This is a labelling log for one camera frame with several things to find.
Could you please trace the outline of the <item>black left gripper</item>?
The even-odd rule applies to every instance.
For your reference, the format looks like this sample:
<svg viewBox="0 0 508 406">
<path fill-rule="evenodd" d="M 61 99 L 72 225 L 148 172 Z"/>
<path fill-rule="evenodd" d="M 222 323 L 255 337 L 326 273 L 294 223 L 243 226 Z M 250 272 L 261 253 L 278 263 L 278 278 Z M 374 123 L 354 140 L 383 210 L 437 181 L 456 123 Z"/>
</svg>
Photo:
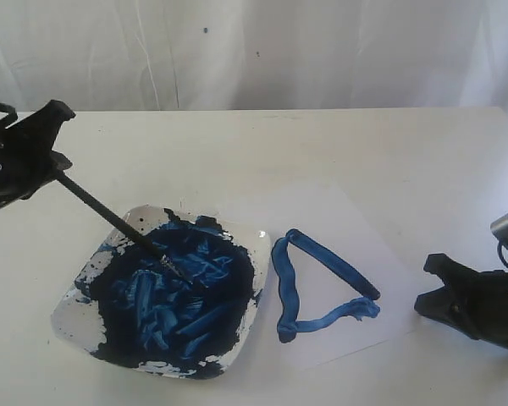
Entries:
<svg viewBox="0 0 508 406">
<path fill-rule="evenodd" d="M 61 152 L 50 151 L 37 163 L 37 145 L 52 148 L 62 125 L 75 118 L 63 101 L 44 107 L 5 129 L 0 127 L 0 209 L 16 200 L 28 200 L 53 182 L 57 172 L 72 167 Z"/>
</svg>

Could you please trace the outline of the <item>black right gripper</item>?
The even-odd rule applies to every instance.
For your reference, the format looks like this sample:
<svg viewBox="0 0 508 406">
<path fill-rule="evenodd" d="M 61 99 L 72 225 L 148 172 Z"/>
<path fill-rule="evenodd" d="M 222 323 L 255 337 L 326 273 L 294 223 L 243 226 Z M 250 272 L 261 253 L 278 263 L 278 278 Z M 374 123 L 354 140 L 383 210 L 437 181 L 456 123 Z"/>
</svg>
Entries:
<svg viewBox="0 0 508 406">
<path fill-rule="evenodd" d="M 464 298 L 459 303 L 447 287 L 419 294 L 419 315 L 508 349 L 508 272 L 477 272 L 442 253 L 429 254 L 423 270 L 449 288 L 464 288 Z"/>
</svg>

